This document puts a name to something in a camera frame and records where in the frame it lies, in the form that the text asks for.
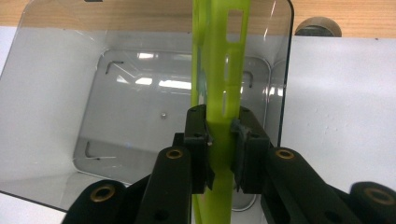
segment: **black mechanical arm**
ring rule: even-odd
[[[237,139],[230,167],[237,188],[262,196],[268,223],[396,223],[394,190],[360,182],[347,194],[327,185],[298,152],[273,147],[244,107],[231,131]],[[210,143],[205,106],[195,106],[185,132],[159,153],[151,175],[128,188],[114,180],[88,186],[63,224],[191,223],[191,195],[211,189],[215,177],[207,159]]]

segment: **wooden table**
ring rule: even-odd
[[[28,2],[0,0],[0,25],[17,26]],[[396,37],[394,0],[293,0],[292,3],[295,10],[294,29],[310,17],[322,16],[336,21],[343,37]]]

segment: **clear plastic container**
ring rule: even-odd
[[[275,145],[292,18],[288,0],[251,1],[241,104]],[[0,190],[67,210],[101,178],[149,174],[184,131],[191,23],[185,0],[31,1],[0,79]],[[252,212],[260,223],[259,202],[233,222]]]

